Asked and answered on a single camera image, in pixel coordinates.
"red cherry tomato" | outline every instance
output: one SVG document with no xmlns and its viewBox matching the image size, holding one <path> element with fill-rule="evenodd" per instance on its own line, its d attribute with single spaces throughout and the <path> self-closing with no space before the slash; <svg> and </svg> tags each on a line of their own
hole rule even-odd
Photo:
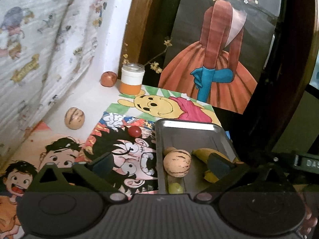
<svg viewBox="0 0 319 239">
<path fill-rule="evenodd" d="M 142 130 L 138 126 L 130 126 L 127 132 L 131 137 L 140 137 L 142 134 Z"/>
</svg>

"winnie the pooh drawing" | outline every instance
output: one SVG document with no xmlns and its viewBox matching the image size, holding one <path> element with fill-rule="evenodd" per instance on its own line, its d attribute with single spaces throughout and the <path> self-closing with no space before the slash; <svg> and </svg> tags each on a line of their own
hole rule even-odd
<svg viewBox="0 0 319 239">
<path fill-rule="evenodd" d="M 117 102 L 127 107 L 135 107 L 157 118 L 208 122 L 221 126 L 213 111 L 182 97 L 165 98 L 158 95 L 145 95 L 145 91 L 141 90 L 133 102 L 124 99 Z"/>
</svg>

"stainless steel tray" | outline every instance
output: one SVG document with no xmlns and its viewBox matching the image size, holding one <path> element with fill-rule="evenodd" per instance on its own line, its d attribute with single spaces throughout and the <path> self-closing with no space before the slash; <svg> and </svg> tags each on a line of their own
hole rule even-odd
<svg viewBox="0 0 319 239">
<path fill-rule="evenodd" d="M 156 156 L 159 193 L 168 194 L 168 183 L 178 182 L 194 197 L 206 189 L 210 183 L 204 180 L 207 166 L 197 157 L 192 156 L 188 174 L 183 178 L 167 175 L 163 166 L 163 151 L 168 147 L 183 149 L 188 152 L 198 148 L 212 148 L 226 155 L 231 161 L 237 157 L 231 141 L 222 127 L 212 123 L 199 123 L 183 120 L 161 119 L 155 123 Z"/>
</svg>

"green grape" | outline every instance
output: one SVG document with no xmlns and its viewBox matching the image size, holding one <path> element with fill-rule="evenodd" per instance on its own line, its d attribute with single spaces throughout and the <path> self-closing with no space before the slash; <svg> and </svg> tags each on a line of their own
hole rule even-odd
<svg viewBox="0 0 319 239">
<path fill-rule="evenodd" d="M 183 194 L 184 191 L 183 191 L 183 188 L 182 186 L 175 182 L 175 183 L 171 183 L 168 185 L 168 193 L 169 194 Z"/>
</svg>

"screw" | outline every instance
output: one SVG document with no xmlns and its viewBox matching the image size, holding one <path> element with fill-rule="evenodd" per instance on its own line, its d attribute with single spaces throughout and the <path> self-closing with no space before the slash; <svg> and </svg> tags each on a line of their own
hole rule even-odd
<svg viewBox="0 0 319 239">
<path fill-rule="evenodd" d="M 213 196 L 207 192 L 203 192 L 197 194 L 196 198 L 200 201 L 210 201 L 213 198 Z"/>
<path fill-rule="evenodd" d="M 125 198 L 126 198 L 125 194 L 120 192 L 116 192 L 110 195 L 110 199 L 116 202 L 123 201 L 125 200 Z"/>
</svg>

